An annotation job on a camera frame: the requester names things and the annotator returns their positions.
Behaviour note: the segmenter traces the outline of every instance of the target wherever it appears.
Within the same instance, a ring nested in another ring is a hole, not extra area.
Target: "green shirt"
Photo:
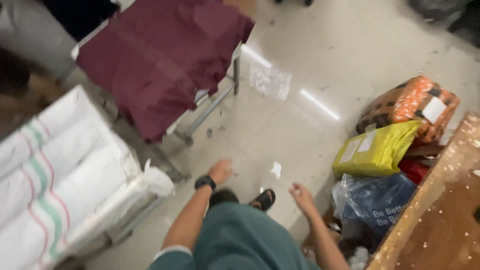
[[[319,270],[290,233],[265,213],[225,202],[207,212],[192,252],[161,251],[148,270]]]

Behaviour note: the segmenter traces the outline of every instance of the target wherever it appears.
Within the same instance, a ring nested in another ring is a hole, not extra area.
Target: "yellow mailer bag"
[[[333,164],[336,176],[382,176],[400,172],[398,163],[415,138],[420,121],[392,124],[347,140]]]

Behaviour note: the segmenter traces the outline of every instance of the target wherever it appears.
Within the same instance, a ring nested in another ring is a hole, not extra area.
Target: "orange package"
[[[394,123],[421,120],[417,137],[423,142],[440,139],[460,99],[425,76],[411,78],[375,99],[357,124],[358,134],[375,124],[381,128]]]

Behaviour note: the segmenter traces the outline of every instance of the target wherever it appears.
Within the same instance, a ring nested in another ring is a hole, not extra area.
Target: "tiled floor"
[[[452,127],[465,110],[479,109],[480,51],[439,26],[427,25],[404,1],[316,0],[310,8],[302,0],[281,5],[273,0],[228,2],[239,3],[257,21],[248,48],[292,72],[288,98],[264,97],[249,88],[249,66],[256,60],[244,52],[239,95],[229,95],[200,126],[193,147],[172,136],[161,148],[194,179],[217,159],[232,157],[238,175],[228,186],[244,202],[260,188],[274,189],[277,199],[269,215],[298,241],[308,231],[288,187],[304,183],[316,194],[320,211],[329,207],[331,164],[369,101],[424,74],[462,100]],[[185,117],[180,129],[193,116]],[[213,129],[211,138],[208,128]],[[278,180],[270,173],[274,161],[282,165]],[[92,260],[89,268],[146,268],[192,194],[193,181],[179,187],[131,239]]]

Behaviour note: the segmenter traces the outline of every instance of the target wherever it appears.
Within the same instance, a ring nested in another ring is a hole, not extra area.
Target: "wristwatch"
[[[201,188],[206,184],[212,188],[212,191],[215,190],[216,184],[209,175],[201,176],[197,179],[197,181],[195,181],[195,190]]]

